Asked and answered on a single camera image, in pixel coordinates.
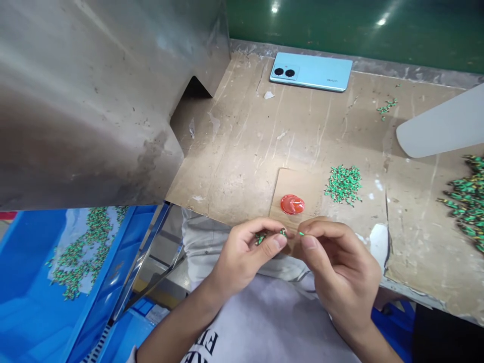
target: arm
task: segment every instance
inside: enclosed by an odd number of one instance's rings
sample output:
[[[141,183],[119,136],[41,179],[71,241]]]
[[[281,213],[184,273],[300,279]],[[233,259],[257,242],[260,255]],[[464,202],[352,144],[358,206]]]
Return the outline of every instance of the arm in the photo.
[[[363,363],[402,363],[398,354],[388,344],[373,322],[368,325],[366,330],[359,333],[341,328],[337,328],[337,330]]]
[[[180,362],[226,301],[213,276],[208,276],[146,338],[137,362]]]
[[[302,259],[333,324],[363,363],[401,363],[371,319],[382,272],[346,224],[318,217],[301,223]]]
[[[234,227],[213,271],[146,338],[136,354],[137,363],[180,362],[228,299],[285,247],[287,239],[278,233],[283,227],[269,218]],[[275,234],[256,246],[254,235],[264,229]]]

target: fingernail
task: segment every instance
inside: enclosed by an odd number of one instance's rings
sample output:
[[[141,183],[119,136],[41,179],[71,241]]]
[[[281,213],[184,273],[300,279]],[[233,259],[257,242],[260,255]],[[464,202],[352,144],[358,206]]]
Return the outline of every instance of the fingernail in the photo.
[[[277,234],[274,236],[274,243],[276,244],[277,248],[283,248],[287,243],[287,238],[281,234]]]
[[[314,236],[304,235],[301,237],[301,244],[305,250],[313,250],[317,247],[316,243],[318,241]]]

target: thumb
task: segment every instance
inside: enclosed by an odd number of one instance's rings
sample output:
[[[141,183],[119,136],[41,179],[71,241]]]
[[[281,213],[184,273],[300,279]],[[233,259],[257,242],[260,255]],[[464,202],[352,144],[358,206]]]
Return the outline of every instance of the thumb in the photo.
[[[253,250],[253,261],[259,269],[276,256],[287,244],[287,238],[280,233],[265,238],[261,245]]]
[[[304,262],[309,269],[320,276],[325,284],[331,284],[336,273],[331,266],[329,257],[318,239],[311,235],[304,235],[301,238],[301,247],[304,253]]]

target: light blue smartphone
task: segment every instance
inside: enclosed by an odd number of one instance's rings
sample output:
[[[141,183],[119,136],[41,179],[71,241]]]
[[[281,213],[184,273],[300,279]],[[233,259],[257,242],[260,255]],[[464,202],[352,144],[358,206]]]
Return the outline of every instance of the light blue smartphone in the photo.
[[[344,92],[352,60],[278,53],[269,80],[295,86]]]

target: hand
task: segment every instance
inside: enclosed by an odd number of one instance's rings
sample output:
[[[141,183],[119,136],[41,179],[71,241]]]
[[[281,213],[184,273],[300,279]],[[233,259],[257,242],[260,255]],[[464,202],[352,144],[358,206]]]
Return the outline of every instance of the hand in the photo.
[[[287,238],[280,234],[284,225],[270,218],[256,218],[235,226],[230,231],[222,248],[210,279],[217,291],[229,298],[244,289],[256,276],[259,269],[272,259],[287,244]],[[255,245],[255,233],[268,230],[268,235],[259,246]],[[288,237],[292,233],[286,230]]]
[[[317,217],[298,231],[302,259],[314,273],[316,293],[340,334],[365,334],[382,272],[353,230],[343,223]]]

